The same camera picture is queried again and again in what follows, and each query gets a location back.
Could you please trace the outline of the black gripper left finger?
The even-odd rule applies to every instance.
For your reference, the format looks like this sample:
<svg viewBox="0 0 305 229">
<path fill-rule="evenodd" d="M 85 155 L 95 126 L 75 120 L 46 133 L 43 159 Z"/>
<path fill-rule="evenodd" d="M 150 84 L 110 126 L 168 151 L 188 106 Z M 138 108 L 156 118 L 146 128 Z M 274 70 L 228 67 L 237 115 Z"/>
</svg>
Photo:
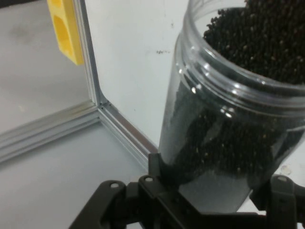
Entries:
<svg viewBox="0 0 305 229">
<path fill-rule="evenodd" d="M 199 229 L 198 213 L 160 181 L 160 155 L 148 157 L 148 174 L 137 182 L 102 182 L 70 225 L 71 229 Z"/>
</svg>

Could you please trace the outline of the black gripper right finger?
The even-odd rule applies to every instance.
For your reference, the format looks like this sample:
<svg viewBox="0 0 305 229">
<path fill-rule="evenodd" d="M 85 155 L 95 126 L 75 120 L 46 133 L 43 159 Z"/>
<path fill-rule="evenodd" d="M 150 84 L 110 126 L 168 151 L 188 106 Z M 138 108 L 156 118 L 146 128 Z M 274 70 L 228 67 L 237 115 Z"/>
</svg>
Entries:
<svg viewBox="0 0 305 229">
<path fill-rule="evenodd" d="M 296 229 L 305 225 L 305 188 L 283 175 L 254 190 L 251 201 L 259 211 L 266 212 L 267 229 Z"/>
</svg>

